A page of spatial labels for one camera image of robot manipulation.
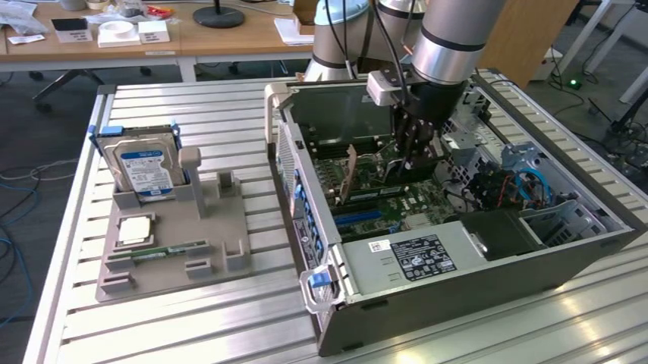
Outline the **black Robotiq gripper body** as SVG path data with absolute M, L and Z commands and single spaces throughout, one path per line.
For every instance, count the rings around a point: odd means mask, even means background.
M 408 86 L 407 102 L 399 105 L 399 113 L 433 124 L 442 124 L 451 116 L 467 81 L 451 85 L 434 82 Z

